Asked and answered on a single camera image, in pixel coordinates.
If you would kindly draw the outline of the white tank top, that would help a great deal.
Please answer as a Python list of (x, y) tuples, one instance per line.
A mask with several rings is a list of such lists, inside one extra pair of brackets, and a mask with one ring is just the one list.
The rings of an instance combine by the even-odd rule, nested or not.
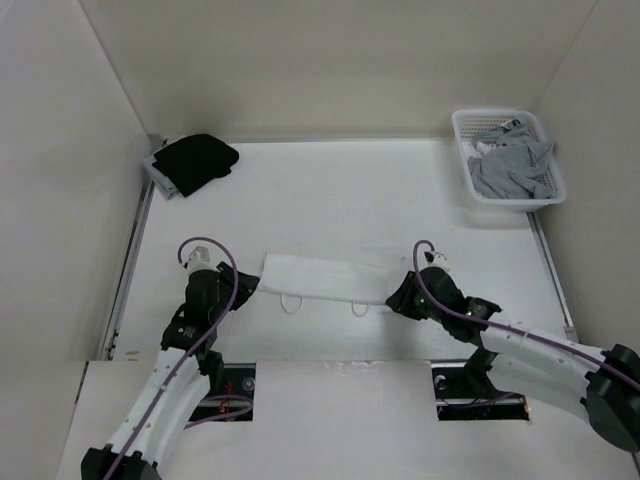
[(383, 306), (392, 293), (397, 269), (295, 255), (266, 255), (258, 290), (282, 300), (306, 299), (347, 303), (357, 318)]

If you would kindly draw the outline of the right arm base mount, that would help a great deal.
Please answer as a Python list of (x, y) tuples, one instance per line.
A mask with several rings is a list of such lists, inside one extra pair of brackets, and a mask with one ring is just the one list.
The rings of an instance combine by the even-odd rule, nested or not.
[(526, 398), (497, 389), (488, 378), (496, 354), (477, 348), (466, 360), (431, 363), (440, 421), (529, 421)]

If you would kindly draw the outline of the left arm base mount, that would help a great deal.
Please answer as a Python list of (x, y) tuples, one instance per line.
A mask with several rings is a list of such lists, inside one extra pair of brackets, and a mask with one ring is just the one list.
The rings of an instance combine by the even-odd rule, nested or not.
[(221, 353), (211, 351), (201, 370), (208, 376), (210, 389), (191, 414), (190, 423), (253, 420), (255, 363), (227, 363)]

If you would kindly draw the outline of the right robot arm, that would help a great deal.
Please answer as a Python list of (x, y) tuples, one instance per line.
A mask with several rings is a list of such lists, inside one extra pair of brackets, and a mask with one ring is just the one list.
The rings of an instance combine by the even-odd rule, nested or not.
[(502, 396), (533, 398), (570, 413), (610, 445), (639, 450), (639, 356), (617, 344), (606, 350), (528, 329), (486, 299), (465, 295), (440, 267), (409, 271), (385, 304), (394, 313), (437, 322), (474, 346), (452, 372), (436, 368), (437, 399), (471, 409)]

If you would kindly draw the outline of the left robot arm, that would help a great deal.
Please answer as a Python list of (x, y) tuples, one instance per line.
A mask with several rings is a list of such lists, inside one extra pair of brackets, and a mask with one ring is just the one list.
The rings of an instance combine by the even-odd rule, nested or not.
[(163, 332), (152, 373), (106, 445), (85, 453), (83, 479), (160, 479), (183, 430), (252, 412), (253, 395), (234, 391), (212, 345), (216, 322), (243, 306), (258, 284), (257, 276), (224, 262), (188, 274), (185, 299)]

